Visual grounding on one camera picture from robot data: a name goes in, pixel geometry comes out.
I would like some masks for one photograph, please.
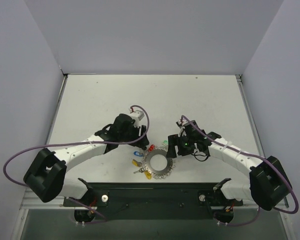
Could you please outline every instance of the serrated metal ring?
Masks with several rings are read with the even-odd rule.
[[[151,159],[153,156],[155,155],[162,155],[165,157],[166,159],[166,167],[162,170],[155,170],[152,166],[151,166]],[[157,175],[157,176],[160,176],[160,177],[163,177],[163,176],[167,176],[170,174],[173,166],[174,166],[174,161],[172,158],[167,158],[167,152],[165,150],[163,150],[162,148],[156,148],[154,150],[152,150],[151,152],[148,152],[144,158],[143,158],[143,163],[147,169],[147,171],[153,175]]]

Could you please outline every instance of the white table surface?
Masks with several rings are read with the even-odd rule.
[[[175,122],[183,114],[207,133],[214,131],[245,151],[258,153],[244,102],[234,75],[69,75],[52,129],[50,143],[80,142],[109,123],[129,106],[144,107],[150,117],[147,137],[161,146],[179,132]],[[219,159],[199,162],[176,158],[166,179],[148,180],[131,161],[137,148],[117,149],[71,169],[71,178],[112,183],[205,183],[224,178],[248,179]]]

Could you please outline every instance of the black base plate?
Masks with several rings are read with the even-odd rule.
[[[97,211],[108,220],[211,219],[210,207],[230,206],[233,201],[216,197],[217,183],[89,183],[97,194]],[[101,201],[107,194],[108,202]],[[199,200],[205,195],[205,201]],[[64,199],[65,207],[77,205]],[[235,201],[235,206],[242,206]]]

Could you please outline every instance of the black wire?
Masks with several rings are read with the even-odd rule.
[[[194,156],[194,158],[196,160],[198,160],[199,162],[205,162],[210,157],[210,155],[202,155],[202,154],[195,154],[195,153],[191,153],[191,155]],[[199,158],[197,158],[198,156],[200,156],[200,157],[206,157],[206,158],[203,159],[203,160],[200,160]]]

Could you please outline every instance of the cable tie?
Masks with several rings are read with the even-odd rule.
[[[185,129],[184,126],[182,126],[182,127],[180,128],[180,132],[178,133],[178,137],[180,137],[180,135],[183,133],[184,129]]]
[[[225,144],[224,147],[221,149],[221,152],[223,153],[226,150],[226,148],[230,145],[232,145],[232,142],[228,141],[227,144]]]
[[[93,147],[94,145],[92,144],[92,142],[91,141],[86,141],[86,142],[88,142],[88,143],[90,143],[90,145]]]
[[[236,160],[236,159],[237,159],[237,157],[239,157],[239,155],[240,155],[242,152],[243,152],[243,151],[241,151],[241,150],[240,150],[240,151],[238,152],[238,154],[235,156],[235,158],[234,158],[234,159]]]

